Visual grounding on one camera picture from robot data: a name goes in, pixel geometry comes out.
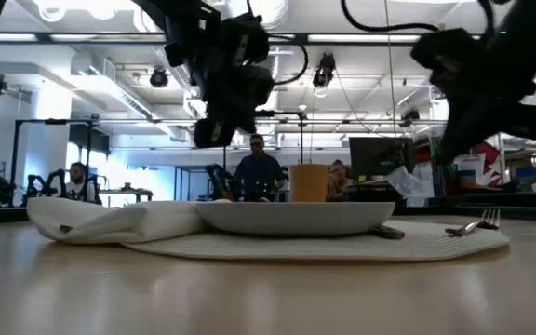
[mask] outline dark shirt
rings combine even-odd
[[[263,154],[259,157],[249,155],[241,160],[234,177],[243,181],[243,189],[247,194],[255,192],[258,183],[268,183],[273,187],[275,181],[285,179],[283,170],[276,158]]]

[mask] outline fork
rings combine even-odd
[[[483,211],[481,220],[467,223],[463,227],[454,229],[447,228],[446,233],[452,237],[464,237],[472,234],[476,228],[498,230],[500,229],[500,210],[486,209]]]

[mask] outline person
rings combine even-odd
[[[241,160],[234,177],[243,182],[247,201],[258,201],[260,197],[274,201],[275,191],[285,184],[283,170],[276,158],[264,151],[264,138],[261,135],[252,135],[249,143],[251,155]],[[267,184],[269,189],[259,189],[259,186],[264,184]]]
[[[70,182],[65,184],[67,197],[73,200],[84,201],[82,190],[86,179],[86,166],[80,162],[72,163],[70,167]],[[92,182],[88,183],[88,202],[96,203],[96,190]]]
[[[355,183],[349,178],[349,170],[340,159],[337,159],[330,166],[330,185],[328,188],[328,199],[341,196],[344,188]]]

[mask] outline plate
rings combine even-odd
[[[204,221],[220,230],[251,235],[360,234],[385,223],[395,203],[199,203]]]

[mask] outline computer monitor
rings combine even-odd
[[[353,175],[359,180],[386,176],[405,166],[409,173],[415,167],[415,146],[407,138],[350,138]]]

